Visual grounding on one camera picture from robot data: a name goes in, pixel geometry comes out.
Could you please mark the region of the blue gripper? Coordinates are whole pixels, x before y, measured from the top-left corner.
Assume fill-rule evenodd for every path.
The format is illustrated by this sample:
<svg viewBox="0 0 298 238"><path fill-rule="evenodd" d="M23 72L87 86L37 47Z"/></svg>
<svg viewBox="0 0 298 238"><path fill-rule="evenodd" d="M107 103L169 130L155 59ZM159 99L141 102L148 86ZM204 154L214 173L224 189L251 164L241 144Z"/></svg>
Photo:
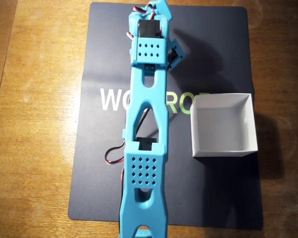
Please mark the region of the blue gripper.
<svg viewBox="0 0 298 238"><path fill-rule="evenodd" d="M169 9L166 0L152 0L146 5L146 8L150 8L156 15L163 15L167 20L172 19L172 13Z"/></svg>

